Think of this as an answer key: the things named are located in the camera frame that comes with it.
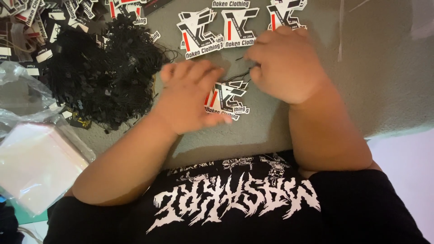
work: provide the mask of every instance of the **teal object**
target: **teal object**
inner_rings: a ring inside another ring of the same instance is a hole
[[[28,224],[48,220],[47,210],[40,215],[32,217],[22,207],[17,205],[16,202],[7,200],[6,206],[13,206],[15,208],[15,217],[18,220],[18,224]]]

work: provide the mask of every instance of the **hand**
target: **hand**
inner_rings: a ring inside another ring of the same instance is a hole
[[[209,60],[165,65],[161,70],[163,92],[150,115],[160,117],[178,135],[223,122],[231,123],[229,116],[207,114],[204,108],[206,96],[223,72],[223,68]]]
[[[244,58],[258,63],[250,77],[259,89],[289,104],[306,101],[330,82],[304,28],[280,26],[266,31]]]

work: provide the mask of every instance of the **gray table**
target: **gray table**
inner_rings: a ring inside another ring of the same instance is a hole
[[[176,27],[181,11],[200,11],[211,7],[211,0],[174,0],[148,17],[157,41],[178,50],[181,32]],[[362,0],[346,0],[349,10]],[[247,29],[263,32],[270,23],[267,0],[251,0],[260,7]],[[301,24],[309,28],[312,41],[327,73],[338,87],[350,116],[366,138],[395,135],[432,127],[434,123],[434,38],[412,40],[410,0],[371,0],[351,13],[346,11],[343,25],[343,61],[337,62],[339,46],[340,0],[309,0],[303,11],[296,11]],[[223,32],[220,15],[208,30]],[[248,63],[236,61],[246,47],[223,49],[201,56],[227,70],[227,76],[243,73]],[[179,50],[182,60],[185,50]],[[156,92],[161,91],[159,77]],[[273,152],[291,148],[287,106],[261,93],[250,83],[244,104],[251,108],[231,126],[223,125],[182,136],[174,145],[165,168],[206,162],[218,158]],[[96,154],[115,143],[127,129],[109,135],[93,125],[78,135]]]

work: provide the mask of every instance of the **black t-shirt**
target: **black t-shirt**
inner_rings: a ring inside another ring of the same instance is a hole
[[[383,172],[296,169],[286,151],[162,171],[123,206],[64,197],[44,243],[428,243]]]

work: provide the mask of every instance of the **clear plastic bag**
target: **clear plastic bag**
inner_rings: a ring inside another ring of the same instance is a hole
[[[0,187],[41,214],[96,156],[58,113],[50,90],[15,62],[0,64]]]

